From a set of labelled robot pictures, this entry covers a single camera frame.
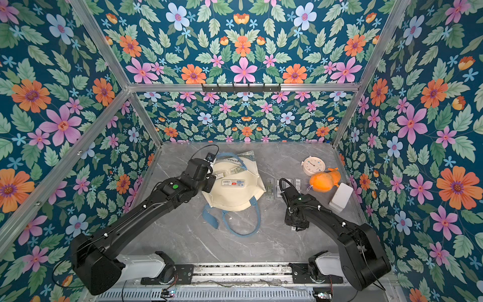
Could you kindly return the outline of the cream canvas tote bag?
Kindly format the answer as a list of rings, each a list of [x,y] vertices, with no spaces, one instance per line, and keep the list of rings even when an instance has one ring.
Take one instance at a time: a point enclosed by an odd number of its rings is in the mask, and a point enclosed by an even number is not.
[[[202,217],[206,223],[214,229],[219,228],[219,221],[210,213],[212,209],[222,211],[222,220],[227,230],[240,238],[251,237],[255,235],[261,226],[261,213],[259,200],[266,192],[265,185],[260,177],[255,153],[250,150],[247,152],[234,154],[225,152],[216,156],[213,168],[214,175],[217,171],[229,170],[235,167],[246,167],[245,172],[227,176],[222,179],[216,179],[210,193],[203,193],[207,204],[203,208]],[[223,179],[242,179],[245,180],[245,187],[222,187]],[[233,230],[226,219],[226,215],[231,212],[240,212],[253,207],[257,215],[257,224],[252,232],[240,234]]]

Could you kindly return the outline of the clear compass set case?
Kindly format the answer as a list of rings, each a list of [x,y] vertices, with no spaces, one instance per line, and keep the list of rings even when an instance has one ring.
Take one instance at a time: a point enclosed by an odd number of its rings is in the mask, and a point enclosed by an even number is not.
[[[266,188],[267,199],[273,201],[275,199],[275,181],[274,178],[267,178],[264,182]]]

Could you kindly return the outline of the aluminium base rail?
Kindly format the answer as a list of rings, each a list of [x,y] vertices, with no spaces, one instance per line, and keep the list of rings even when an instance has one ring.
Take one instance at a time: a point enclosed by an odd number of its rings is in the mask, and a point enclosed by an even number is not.
[[[117,273],[109,269],[101,269],[98,273],[93,273],[91,280],[85,282],[85,286],[93,295],[102,294],[117,284],[122,284],[130,280],[140,280],[142,278],[157,277],[167,265],[172,263],[164,263],[155,261],[148,262],[126,262],[121,272]],[[194,275],[191,284],[195,283],[247,283],[255,284],[261,282],[276,283],[293,283],[292,270],[289,263],[285,262],[262,262],[262,263],[200,263],[194,265]],[[330,267],[328,272],[322,272],[324,275],[332,275],[342,277],[343,284],[349,284],[355,289],[363,290],[370,283],[361,283],[357,285],[353,281],[347,279],[341,270]]]

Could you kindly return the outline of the pink round alarm clock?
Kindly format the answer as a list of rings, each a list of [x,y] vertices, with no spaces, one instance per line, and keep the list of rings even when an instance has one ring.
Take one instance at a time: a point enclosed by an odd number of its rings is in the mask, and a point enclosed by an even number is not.
[[[315,156],[307,157],[301,163],[301,167],[307,176],[313,176],[318,173],[325,172],[326,170],[325,162],[321,158]]]

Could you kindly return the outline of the orange plush toy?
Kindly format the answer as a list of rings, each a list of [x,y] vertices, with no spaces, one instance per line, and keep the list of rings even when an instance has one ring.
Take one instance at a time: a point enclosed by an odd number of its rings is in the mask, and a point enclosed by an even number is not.
[[[338,168],[329,169],[328,172],[320,172],[311,176],[309,185],[313,191],[327,193],[334,187],[339,187],[341,177]]]

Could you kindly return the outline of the black hook rail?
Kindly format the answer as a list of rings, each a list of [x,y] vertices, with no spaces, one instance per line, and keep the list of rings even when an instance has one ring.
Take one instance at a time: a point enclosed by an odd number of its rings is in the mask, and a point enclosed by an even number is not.
[[[278,93],[280,84],[202,84],[204,93]]]

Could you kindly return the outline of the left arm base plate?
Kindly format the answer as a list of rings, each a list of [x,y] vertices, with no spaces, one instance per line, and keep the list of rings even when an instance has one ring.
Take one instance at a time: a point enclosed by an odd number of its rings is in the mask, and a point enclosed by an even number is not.
[[[187,285],[194,275],[192,264],[169,264],[155,278],[142,278],[141,285]]]

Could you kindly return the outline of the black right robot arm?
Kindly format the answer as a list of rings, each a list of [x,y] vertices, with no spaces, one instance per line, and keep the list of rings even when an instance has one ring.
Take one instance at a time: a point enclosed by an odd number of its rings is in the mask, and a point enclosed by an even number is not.
[[[344,277],[353,288],[362,291],[391,272],[388,256],[371,226],[344,220],[293,185],[282,189],[281,196],[287,206],[286,225],[297,232],[314,225],[337,244],[337,253],[323,251],[309,259],[313,279],[318,274]]]

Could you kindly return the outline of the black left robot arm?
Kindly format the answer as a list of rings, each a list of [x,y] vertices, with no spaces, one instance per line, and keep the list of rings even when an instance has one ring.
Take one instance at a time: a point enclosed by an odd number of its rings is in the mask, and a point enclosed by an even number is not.
[[[92,235],[74,238],[70,244],[72,268],[91,295],[97,296],[131,279],[171,281],[174,263],[165,253],[123,255],[121,252],[160,217],[189,202],[199,192],[210,192],[216,180],[214,161],[212,153],[204,159],[190,159],[180,176],[158,183],[148,198],[119,220]]]

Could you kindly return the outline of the white rectangular box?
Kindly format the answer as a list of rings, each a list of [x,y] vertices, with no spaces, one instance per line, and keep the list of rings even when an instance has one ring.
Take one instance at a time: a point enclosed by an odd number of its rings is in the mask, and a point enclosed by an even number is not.
[[[329,202],[329,209],[336,213],[341,213],[348,205],[353,193],[353,187],[345,183],[341,183]]]

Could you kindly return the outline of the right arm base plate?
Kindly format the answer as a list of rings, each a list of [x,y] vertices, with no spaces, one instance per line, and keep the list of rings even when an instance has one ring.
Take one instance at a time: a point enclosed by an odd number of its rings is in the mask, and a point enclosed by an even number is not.
[[[343,284],[339,276],[322,274],[315,264],[289,263],[294,284]]]

